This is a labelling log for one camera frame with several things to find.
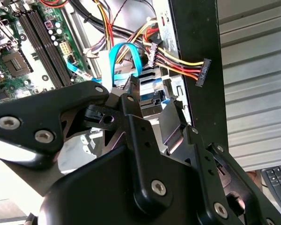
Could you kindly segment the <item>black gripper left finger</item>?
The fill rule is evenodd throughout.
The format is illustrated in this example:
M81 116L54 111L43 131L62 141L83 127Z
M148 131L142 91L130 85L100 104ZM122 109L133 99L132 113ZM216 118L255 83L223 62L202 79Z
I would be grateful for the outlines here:
M140 165L145 146L160 154L138 99L128 93L111 97L102 85L87 81L0 104L0 159L50 168L64 142L90 128L107 131L99 158L126 148Z

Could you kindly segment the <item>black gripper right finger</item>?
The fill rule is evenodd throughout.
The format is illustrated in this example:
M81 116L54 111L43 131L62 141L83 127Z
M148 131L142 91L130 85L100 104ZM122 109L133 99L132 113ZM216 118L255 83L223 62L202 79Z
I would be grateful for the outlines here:
M204 144L201 132L186 122L183 104L171 100L159 115L170 158L190 167L186 196L200 225L281 225L273 206L228 150Z

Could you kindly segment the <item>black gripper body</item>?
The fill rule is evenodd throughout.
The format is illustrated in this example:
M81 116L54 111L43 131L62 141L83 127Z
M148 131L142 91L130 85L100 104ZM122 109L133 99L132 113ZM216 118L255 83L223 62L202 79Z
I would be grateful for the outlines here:
M119 148L57 181L41 225L266 225L268 200L236 161L187 144L177 156Z

